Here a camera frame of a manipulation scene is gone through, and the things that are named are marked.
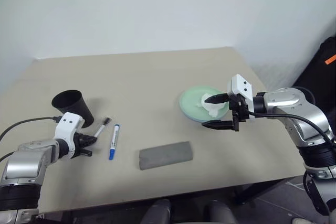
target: blue marker cap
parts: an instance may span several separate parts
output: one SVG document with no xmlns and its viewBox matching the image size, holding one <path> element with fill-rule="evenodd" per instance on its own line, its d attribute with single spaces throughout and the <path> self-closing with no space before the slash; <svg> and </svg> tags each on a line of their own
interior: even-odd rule
<svg viewBox="0 0 336 224">
<path fill-rule="evenodd" d="M 110 149 L 110 158 L 109 160 L 113 160 L 113 157 L 114 157 L 114 149 Z"/>
</svg>

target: light green plate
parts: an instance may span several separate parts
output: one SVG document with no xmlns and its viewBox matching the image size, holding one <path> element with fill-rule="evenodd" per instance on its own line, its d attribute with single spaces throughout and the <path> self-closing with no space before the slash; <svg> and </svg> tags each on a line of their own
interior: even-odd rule
<svg viewBox="0 0 336 224">
<path fill-rule="evenodd" d="M 196 86 L 187 89 L 181 94 L 180 97 L 180 108 L 182 112 L 188 118 L 201 123 L 209 120 L 221 119 L 229 110 L 228 102 L 226 102 L 224 107 L 218 111 L 218 116 L 216 118 L 213 118 L 212 116 L 209 115 L 206 109 L 197 106 L 198 104 L 201 103 L 201 98 L 205 93 L 215 95 L 215 94 L 221 94 L 223 92 L 209 86 Z"/>
</svg>

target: tabletop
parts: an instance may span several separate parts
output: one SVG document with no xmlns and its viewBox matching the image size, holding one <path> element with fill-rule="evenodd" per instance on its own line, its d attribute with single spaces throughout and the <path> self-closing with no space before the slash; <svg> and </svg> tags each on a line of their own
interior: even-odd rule
<svg viewBox="0 0 336 224">
<path fill-rule="evenodd" d="M 202 127 L 179 108 L 181 93 L 197 85 L 226 92 L 241 74 L 257 92 L 264 85 L 229 47 L 46 59 L 34 62 L 0 97 L 0 131 L 24 119 L 59 115 L 52 98 L 80 90 L 94 124 L 113 122 L 89 147 L 92 157 L 58 161 L 47 168 L 40 212 L 78 209 L 193 191 L 263 182 L 303 174 L 303 161 L 277 120 L 240 123 L 239 132 Z M 228 112 L 225 119 L 231 119 Z M 120 124 L 114 160 L 109 160 L 113 125 Z M 12 129 L 0 143 L 0 156 L 25 142 L 52 138 L 56 124 L 37 121 Z M 194 159 L 139 169 L 139 150 L 189 141 Z M 6 162 L 0 164 L 1 172 Z"/>
</svg>

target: black paper cup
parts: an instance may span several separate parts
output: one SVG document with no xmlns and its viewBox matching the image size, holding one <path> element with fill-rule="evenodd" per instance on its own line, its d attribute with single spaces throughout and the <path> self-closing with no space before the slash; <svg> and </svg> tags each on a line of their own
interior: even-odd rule
<svg viewBox="0 0 336 224">
<path fill-rule="evenodd" d="M 85 104 L 82 93 L 78 90 L 66 90 L 59 93 L 53 98 L 51 105 L 63 114 L 71 112 L 80 115 L 85 120 L 82 128 L 89 127 L 95 120 Z"/>
</svg>

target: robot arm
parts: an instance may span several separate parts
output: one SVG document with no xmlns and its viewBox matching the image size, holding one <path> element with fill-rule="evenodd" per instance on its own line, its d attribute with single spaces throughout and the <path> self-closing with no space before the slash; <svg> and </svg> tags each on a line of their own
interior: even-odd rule
<svg viewBox="0 0 336 224">
<path fill-rule="evenodd" d="M 38 200 L 50 164 L 92 153 L 83 149 L 97 138 L 76 133 L 81 116 L 65 113 L 52 140 L 22 144 L 9 158 L 0 180 L 0 223 L 28 223 L 38 215 Z"/>
<path fill-rule="evenodd" d="M 305 189 L 316 210 L 322 215 L 330 215 L 333 211 L 335 214 L 334 135 L 323 112 L 309 103 L 300 90 L 282 88 L 253 97 L 250 83 L 237 74 L 228 84 L 228 93 L 214 95 L 205 102 L 229 102 L 229 108 L 232 110 L 232 121 L 212 120 L 202 124 L 211 129 L 239 131 L 239 122 L 254 120 L 254 117 L 279 119 L 304 160 L 306 173 L 310 177 Z M 319 132 L 311 125 L 317 126 Z"/>
</svg>

